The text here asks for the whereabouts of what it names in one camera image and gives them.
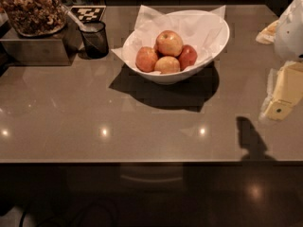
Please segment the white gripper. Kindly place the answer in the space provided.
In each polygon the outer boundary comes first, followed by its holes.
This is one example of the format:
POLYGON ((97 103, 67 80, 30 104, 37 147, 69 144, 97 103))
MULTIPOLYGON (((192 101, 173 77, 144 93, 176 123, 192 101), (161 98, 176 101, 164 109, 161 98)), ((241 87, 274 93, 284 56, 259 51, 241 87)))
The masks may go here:
POLYGON ((256 37, 260 44, 274 43, 277 55, 285 64, 271 69, 267 79, 267 97, 259 119, 282 121, 303 98, 303 0, 293 0, 278 20, 256 37))

